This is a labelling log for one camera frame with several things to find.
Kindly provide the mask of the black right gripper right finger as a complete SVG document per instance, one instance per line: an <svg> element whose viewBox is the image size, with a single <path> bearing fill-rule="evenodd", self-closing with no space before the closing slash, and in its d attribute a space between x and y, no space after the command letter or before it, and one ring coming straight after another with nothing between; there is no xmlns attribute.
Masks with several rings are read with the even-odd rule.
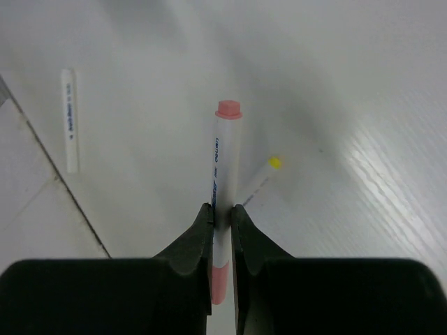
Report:
<svg viewBox="0 0 447 335"><path fill-rule="evenodd" d="M405 258L296 258L231 212L238 334L445 334L434 273Z"/></svg>

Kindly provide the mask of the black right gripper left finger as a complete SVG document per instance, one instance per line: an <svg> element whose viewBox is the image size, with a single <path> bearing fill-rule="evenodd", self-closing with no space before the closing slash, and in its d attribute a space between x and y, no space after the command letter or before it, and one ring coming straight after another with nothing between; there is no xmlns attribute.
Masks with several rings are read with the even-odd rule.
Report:
<svg viewBox="0 0 447 335"><path fill-rule="evenodd" d="M214 212L151 258L20 260L1 275L2 334L204 334Z"/></svg>

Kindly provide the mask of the yellow tip white marker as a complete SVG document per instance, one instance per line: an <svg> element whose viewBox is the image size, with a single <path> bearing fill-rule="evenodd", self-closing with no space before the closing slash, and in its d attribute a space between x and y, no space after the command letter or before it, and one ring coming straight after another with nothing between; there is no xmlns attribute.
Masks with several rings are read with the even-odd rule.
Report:
<svg viewBox="0 0 447 335"><path fill-rule="evenodd" d="M238 191L236 203L246 206L254 197L259 193L259 191L264 187L271 178L279 171L282 167L282 161L277 156L271 156L268 158L267 162L259 168L254 176L249 180L249 183Z"/></svg>

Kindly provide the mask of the pink tip clear pen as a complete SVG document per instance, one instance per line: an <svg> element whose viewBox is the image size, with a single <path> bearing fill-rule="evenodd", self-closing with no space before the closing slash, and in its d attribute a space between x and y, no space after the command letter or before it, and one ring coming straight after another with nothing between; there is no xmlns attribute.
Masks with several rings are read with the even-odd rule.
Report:
<svg viewBox="0 0 447 335"><path fill-rule="evenodd" d="M240 158L242 112L240 103L222 100L215 112L212 156L212 196L214 237L212 261L212 303L226 298L230 267L230 213L235 206Z"/></svg>

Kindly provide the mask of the white marker pen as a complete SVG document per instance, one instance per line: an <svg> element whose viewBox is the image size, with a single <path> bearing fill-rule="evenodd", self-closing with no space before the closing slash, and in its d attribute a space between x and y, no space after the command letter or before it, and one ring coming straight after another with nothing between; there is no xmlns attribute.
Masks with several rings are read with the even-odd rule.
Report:
<svg viewBox="0 0 447 335"><path fill-rule="evenodd" d="M78 122L76 81L73 69L61 72L62 107L64 113L64 138L66 150L66 171L75 174L79 170Z"/></svg>

